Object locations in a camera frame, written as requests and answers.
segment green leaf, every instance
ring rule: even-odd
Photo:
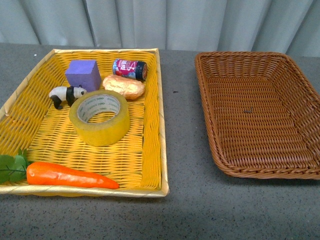
[[[26,169],[29,162],[26,151],[19,149],[18,155],[0,155],[0,184],[10,181],[12,183],[26,178]]]
[[[0,184],[9,181],[10,171],[15,165],[15,158],[10,155],[0,155]]]
[[[12,172],[9,174],[9,181],[14,183],[25,179],[27,164],[28,161],[26,161],[26,158],[23,155],[16,155],[14,157]]]
[[[21,156],[24,158],[24,161],[25,161],[25,166],[29,166],[31,164],[31,162],[28,161],[28,158],[27,158],[27,149],[24,149],[23,151],[19,148],[18,150],[18,155],[17,156]]]

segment purple cube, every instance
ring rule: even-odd
[[[101,76],[96,60],[72,60],[65,71],[70,86],[82,86],[87,92],[96,91],[101,84]]]

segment small can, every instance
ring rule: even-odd
[[[148,74],[148,66],[144,61],[130,61],[117,58],[113,62],[114,75],[145,81]]]

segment white curtain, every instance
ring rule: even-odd
[[[320,0],[0,0],[0,42],[320,57]]]

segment tape roll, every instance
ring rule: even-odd
[[[102,112],[113,112],[115,115],[104,122],[88,122],[94,115]],[[77,99],[70,108],[69,118],[79,138],[95,147],[118,142],[130,129],[125,97],[110,90],[92,91]]]

